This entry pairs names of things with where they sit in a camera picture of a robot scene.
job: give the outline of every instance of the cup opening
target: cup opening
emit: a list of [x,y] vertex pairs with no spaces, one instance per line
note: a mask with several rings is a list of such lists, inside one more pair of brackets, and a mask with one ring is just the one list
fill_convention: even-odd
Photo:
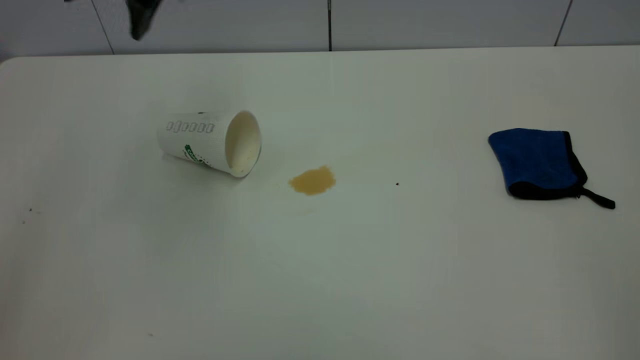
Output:
[[231,175],[244,177],[249,174],[260,154],[260,128],[255,116],[240,111],[231,120],[225,138],[225,153]]

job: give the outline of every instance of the tile grout line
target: tile grout line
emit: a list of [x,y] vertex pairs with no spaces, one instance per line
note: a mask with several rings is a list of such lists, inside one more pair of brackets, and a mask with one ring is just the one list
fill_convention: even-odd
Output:
[[558,46],[558,41],[560,40],[560,34],[564,29],[564,24],[566,22],[567,16],[569,16],[569,10],[571,10],[572,4],[573,4],[573,0],[569,0],[569,6],[566,7],[566,13],[564,13],[564,19],[562,19],[562,24],[560,25],[560,30],[558,31],[558,36],[556,37],[556,42],[554,43],[554,46]]
[[331,35],[331,0],[327,0],[328,20],[329,20],[329,51],[333,51]]
[[113,51],[113,46],[111,46],[111,42],[109,41],[109,35],[107,35],[107,31],[104,30],[102,19],[100,18],[100,14],[98,13],[98,9],[95,7],[95,3],[93,2],[93,0],[91,0],[91,5],[93,5],[93,10],[95,11],[96,16],[98,17],[98,22],[100,22],[100,27],[102,28],[102,32],[104,33],[104,38],[107,39],[107,44],[109,44],[109,48],[111,49],[111,54],[115,55],[116,53]]

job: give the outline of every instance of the white wall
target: white wall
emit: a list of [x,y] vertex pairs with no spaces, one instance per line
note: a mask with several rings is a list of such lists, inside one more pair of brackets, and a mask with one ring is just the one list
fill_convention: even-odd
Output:
[[326,0],[163,0],[141,41],[124,0],[94,0],[116,54],[327,51]]
[[334,50],[553,46],[569,0],[333,0]]
[[639,0],[574,0],[558,45],[640,44]]
[[[552,46],[569,2],[332,0],[333,49]],[[3,0],[0,61],[111,54],[111,48],[115,54],[327,51],[327,7],[327,0],[163,0],[137,42],[125,0]],[[640,44],[640,0],[574,0],[558,44]]]
[[0,61],[62,54],[111,54],[91,0],[0,1]]

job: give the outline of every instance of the black cloth trim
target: black cloth trim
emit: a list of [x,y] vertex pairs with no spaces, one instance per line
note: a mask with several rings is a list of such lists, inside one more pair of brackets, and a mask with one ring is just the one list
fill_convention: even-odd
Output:
[[603,208],[615,209],[615,201],[597,195],[583,187],[587,182],[587,173],[584,171],[582,165],[580,165],[578,157],[573,153],[569,132],[563,131],[563,134],[569,164],[571,165],[573,173],[578,177],[575,184],[564,189],[543,189],[538,185],[528,183],[526,181],[519,181],[509,186],[509,192],[515,197],[526,200],[555,200],[563,197],[580,197],[581,195],[584,195]]

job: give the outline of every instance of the blue cloth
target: blue cloth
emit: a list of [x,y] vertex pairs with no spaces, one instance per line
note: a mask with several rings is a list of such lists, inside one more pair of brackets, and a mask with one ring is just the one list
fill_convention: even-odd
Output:
[[578,177],[571,168],[564,131],[510,129],[489,136],[507,189],[527,182],[542,189],[565,189]]

